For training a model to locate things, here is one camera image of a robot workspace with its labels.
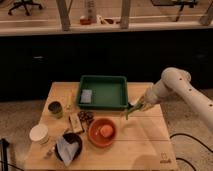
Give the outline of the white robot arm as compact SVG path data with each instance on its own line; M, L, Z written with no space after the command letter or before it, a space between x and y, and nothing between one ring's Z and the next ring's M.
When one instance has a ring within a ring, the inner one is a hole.
M213 101L195 89L190 81L189 72L174 67L166 68L161 79L145 91L138 103L154 105L175 92L200 116L207 127L213 130Z

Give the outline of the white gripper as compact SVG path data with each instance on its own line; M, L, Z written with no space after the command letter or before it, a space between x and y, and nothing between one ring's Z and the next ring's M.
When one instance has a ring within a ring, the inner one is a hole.
M141 96L138 100L141 111L147 111L158 104L167 95L167 89L162 83L156 83L149 87L145 92L145 97Z

